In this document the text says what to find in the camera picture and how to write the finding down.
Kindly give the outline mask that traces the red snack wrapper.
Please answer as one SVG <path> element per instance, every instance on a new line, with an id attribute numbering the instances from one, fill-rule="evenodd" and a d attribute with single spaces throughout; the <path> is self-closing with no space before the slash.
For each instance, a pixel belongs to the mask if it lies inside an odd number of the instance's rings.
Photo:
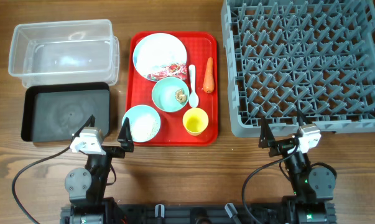
<path id="1" fill-rule="evenodd" d="M 158 72 L 148 74 L 147 79 L 152 81 L 159 81 L 164 78 L 174 77 L 180 80 L 187 79 L 187 66 L 185 63 L 173 63 L 162 66 Z"/>

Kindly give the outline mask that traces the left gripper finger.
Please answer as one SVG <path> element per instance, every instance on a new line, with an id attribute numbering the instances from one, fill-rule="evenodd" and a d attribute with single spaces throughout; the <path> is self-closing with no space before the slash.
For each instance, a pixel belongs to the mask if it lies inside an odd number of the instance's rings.
<path id="1" fill-rule="evenodd" d="M 121 146 L 133 146 L 134 145 L 128 117 L 126 117 L 123 121 L 117 141 L 120 143 Z"/>
<path id="2" fill-rule="evenodd" d="M 75 139 L 76 137 L 79 137 L 80 136 L 80 133 L 82 132 L 82 130 L 86 127 L 89 127 L 89 128 L 94 128 L 95 126 L 95 117 L 93 115 L 91 115 L 87 120 L 86 122 L 84 123 L 84 125 L 74 134 L 72 134 L 72 139 Z"/>

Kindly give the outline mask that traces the green bowl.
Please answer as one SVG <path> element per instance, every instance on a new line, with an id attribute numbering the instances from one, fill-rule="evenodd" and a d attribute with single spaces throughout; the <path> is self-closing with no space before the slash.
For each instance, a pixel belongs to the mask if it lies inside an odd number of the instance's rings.
<path id="1" fill-rule="evenodd" d="M 187 95 L 187 100 L 184 104 L 180 104 L 175 99 L 175 92 L 183 89 Z M 181 110 L 187 103 L 190 90 L 187 84 L 178 78 L 168 77 L 158 81 L 152 89 L 152 101 L 155 106 L 167 113 L 173 113 Z"/>

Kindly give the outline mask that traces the light blue bowl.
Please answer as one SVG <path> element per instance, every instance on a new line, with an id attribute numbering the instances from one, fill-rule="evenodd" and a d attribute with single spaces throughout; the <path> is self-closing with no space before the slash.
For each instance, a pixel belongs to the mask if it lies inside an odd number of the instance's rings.
<path id="1" fill-rule="evenodd" d="M 134 142 L 147 142 L 160 130 L 161 119 L 158 112 L 148 105 L 136 105 L 128 109 L 123 121 L 128 118 Z"/>

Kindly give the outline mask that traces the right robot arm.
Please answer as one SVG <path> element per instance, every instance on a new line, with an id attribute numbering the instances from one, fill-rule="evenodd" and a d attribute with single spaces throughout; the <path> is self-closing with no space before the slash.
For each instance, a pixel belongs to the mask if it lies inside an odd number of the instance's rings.
<path id="1" fill-rule="evenodd" d="M 316 147 L 321 138 L 319 127 L 297 112 L 299 128 L 288 139 L 276 140 L 269 123 L 261 118 L 259 147 L 268 148 L 269 156 L 282 156 L 294 194 L 284 196 L 281 204 L 268 215 L 267 221 L 276 223 L 336 223 L 333 190 L 337 172 L 323 162 L 312 164 L 307 152 Z"/>

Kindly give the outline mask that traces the white rice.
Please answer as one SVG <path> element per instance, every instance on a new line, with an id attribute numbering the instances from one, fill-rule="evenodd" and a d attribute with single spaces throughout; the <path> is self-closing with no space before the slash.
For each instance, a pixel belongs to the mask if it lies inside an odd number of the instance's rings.
<path id="1" fill-rule="evenodd" d="M 152 139 L 157 132 L 159 123 L 151 114 L 138 117 L 131 124 L 131 134 L 135 142 L 146 142 Z"/>

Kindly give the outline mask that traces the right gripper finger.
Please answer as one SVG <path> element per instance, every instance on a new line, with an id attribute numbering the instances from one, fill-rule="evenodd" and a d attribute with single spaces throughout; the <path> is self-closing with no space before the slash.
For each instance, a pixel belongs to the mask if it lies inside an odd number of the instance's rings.
<path id="1" fill-rule="evenodd" d="M 307 117 L 299 109 L 297 109 L 297 122 L 299 126 L 308 124 Z"/>
<path id="2" fill-rule="evenodd" d="M 261 133 L 259 137 L 259 147 L 270 148 L 275 146 L 275 137 L 269 127 L 266 118 L 261 118 Z"/>

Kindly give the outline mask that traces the brown food scrap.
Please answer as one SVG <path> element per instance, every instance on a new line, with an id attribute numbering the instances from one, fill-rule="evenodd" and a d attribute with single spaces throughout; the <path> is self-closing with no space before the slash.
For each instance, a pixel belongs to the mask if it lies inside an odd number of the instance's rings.
<path id="1" fill-rule="evenodd" d="M 187 95 L 184 93 L 183 89 L 179 89 L 175 92 L 175 99 L 180 103 L 184 104 L 187 100 Z"/>

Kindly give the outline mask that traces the orange carrot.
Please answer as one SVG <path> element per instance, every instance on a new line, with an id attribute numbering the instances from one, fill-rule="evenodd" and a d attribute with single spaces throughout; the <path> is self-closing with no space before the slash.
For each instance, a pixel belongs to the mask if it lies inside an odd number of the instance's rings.
<path id="1" fill-rule="evenodd" d="M 206 93 L 212 93 L 215 89 L 215 81 L 213 76 L 213 58 L 210 57 L 206 63 L 205 76 L 203 81 L 203 90 Z"/>

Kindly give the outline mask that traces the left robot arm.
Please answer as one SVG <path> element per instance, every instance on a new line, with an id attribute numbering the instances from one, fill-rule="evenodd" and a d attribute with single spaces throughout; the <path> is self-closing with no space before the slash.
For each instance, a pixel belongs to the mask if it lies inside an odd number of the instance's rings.
<path id="1" fill-rule="evenodd" d="M 65 178 L 65 189 L 69 194 L 69 207 L 63 207 L 60 223 L 127 223 L 126 214 L 118 207 L 114 198 L 104 197 L 108 175 L 113 170 L 112 159 L 125 157 L 134 151 L 129 118 L 125 118 L 118 135 L 119 146 L 104 146 L 103 134 L 95 127 L 95 117 L 72 136 L 70 149 L 87 155 L 84 168 L 70 171 Z"/>

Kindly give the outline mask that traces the yellow plastic cup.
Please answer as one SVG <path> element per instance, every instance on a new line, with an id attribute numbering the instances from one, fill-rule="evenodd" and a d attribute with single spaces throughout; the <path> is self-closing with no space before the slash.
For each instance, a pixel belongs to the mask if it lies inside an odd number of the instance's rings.
<path id="1" fill-rule="evenodd" d="M 197 136 L 208 127 L 209 117 L 201 108 L 190 108 L 183 115 L 182 122 L 188 134 Z"/>

